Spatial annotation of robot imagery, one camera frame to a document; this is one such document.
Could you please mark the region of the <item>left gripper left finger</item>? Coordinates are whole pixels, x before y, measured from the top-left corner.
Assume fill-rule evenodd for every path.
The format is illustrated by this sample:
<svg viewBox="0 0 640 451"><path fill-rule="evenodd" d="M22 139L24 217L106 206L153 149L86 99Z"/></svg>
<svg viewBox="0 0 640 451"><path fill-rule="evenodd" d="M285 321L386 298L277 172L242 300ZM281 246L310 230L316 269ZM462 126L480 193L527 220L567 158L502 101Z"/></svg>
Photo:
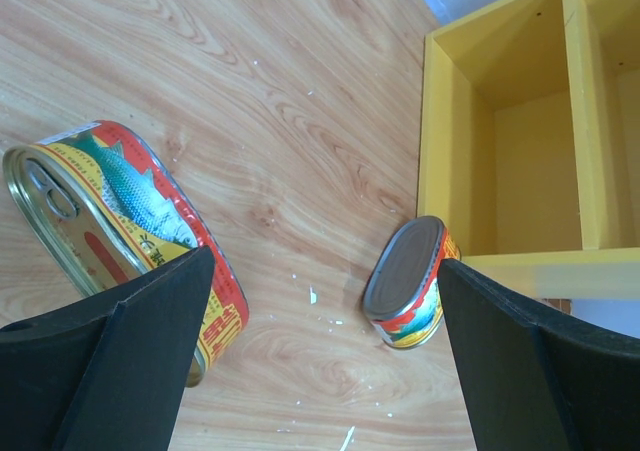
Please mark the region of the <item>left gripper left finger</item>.
<svg viewBox="0 0 640 451"><path fill-rule="evenodd" d="M167 449L214 268L199 247L2 327L2 449Z"/></svg>

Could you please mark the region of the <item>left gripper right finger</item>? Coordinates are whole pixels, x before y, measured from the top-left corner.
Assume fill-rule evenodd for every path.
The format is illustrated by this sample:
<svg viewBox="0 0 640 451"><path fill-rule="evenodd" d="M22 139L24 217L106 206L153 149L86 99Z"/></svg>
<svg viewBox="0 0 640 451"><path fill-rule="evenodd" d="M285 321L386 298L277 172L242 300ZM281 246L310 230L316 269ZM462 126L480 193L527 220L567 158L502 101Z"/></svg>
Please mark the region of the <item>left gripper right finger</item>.
<svg viewBox="0 0 640 451"><path fill-rule="evenodd" d="M638 449L638 339L458 260L442 262L438 284L477 449Z"/></svg>

